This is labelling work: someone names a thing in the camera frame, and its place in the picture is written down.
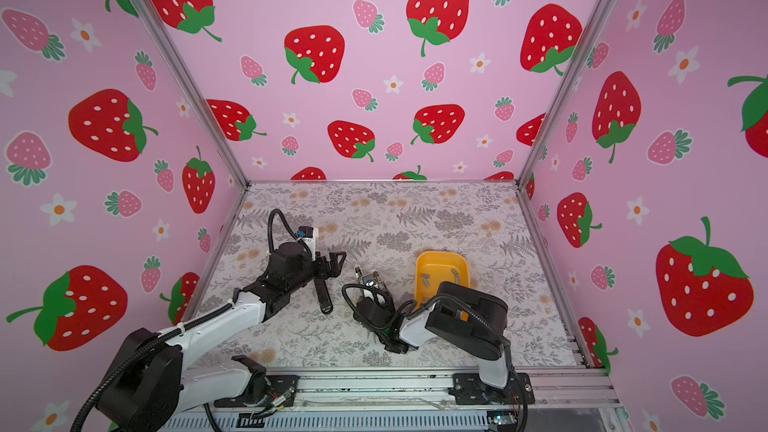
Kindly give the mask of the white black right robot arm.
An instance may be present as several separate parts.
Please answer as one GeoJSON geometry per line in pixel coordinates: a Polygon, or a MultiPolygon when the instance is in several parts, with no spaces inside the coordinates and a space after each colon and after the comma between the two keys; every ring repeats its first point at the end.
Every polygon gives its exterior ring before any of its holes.
{"type": "Polygon", "coordinates": [[[525,409],[535,403],[530,381],[513,365],[504,336],[508,305],[500,298],[452,282],[441,283],[421,304],[412,299],[396,306],[381,282],[346,284],[341,293],[353,318],[388,352],[405,354],[441,339],[474,357],[476,374],[453,376],[449,394],[457,404],[525,409]]]}

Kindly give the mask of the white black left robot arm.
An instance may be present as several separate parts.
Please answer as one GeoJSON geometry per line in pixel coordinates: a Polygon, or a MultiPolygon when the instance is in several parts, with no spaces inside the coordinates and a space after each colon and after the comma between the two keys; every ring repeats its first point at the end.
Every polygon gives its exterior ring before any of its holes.
{"type": "Polygon", "coordinates": [[[179,412],[251,391],[265,370],[246,356],[189,380],[183,375],[220,343],[277,315],[309,283],[315,285],[322,313],[332,312],[327,281],[341,275],[346,252],[318,252],[315,230],[309,226],[287,233],[290,239],[281,245],[272,233],[267,235],[265,271],[235,289],[219,308],[161,331],[132,332],[75,415],[72,430],[82,430],[91,411],[98,409],[122,431],[157,431],[179,412]]]}

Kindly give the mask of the black long stapler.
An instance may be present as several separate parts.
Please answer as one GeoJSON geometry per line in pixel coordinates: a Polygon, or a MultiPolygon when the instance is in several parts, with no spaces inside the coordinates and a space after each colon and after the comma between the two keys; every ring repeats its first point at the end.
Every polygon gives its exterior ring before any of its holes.
{"type": "Polygon", "coordinates": [[[319,307],[324,315],[329,315],[334,310],[331,295],[327,286],[328,279],[329,277],[327,273],[322,273],[314,278],[319,307]]]}

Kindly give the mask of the yellow plastic tray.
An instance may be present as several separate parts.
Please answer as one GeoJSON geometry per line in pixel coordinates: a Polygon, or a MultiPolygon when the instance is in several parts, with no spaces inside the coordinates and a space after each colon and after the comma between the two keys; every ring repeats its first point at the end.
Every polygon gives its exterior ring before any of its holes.
{"type": "Polygon", "coordinates": [[[460,254],[446,251],[426,251],[417,259],[414,298],[426,303],[437,294],[443,282],[470,286],[470,269],[460,254]]]}

